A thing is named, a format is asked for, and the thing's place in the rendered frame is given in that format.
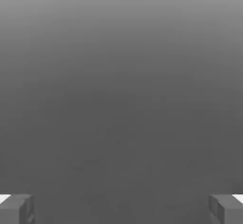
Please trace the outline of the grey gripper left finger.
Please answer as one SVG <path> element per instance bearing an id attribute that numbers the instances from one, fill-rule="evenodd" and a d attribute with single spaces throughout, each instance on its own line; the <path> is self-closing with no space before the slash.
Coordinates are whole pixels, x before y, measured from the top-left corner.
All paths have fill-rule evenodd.
<path id="1" fill-rule="evenodd" d="M 36 224 L 35 196 L 0 195 L 0 224 Z"/>

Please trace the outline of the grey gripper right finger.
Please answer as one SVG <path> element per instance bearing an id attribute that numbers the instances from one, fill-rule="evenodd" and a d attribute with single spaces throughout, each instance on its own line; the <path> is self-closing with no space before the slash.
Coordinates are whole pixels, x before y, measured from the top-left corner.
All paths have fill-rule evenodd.
<path id="1" fill-rule="evenodd" d="M 211 224 L 243 224 L 243 194 L 210 195 Z"/>

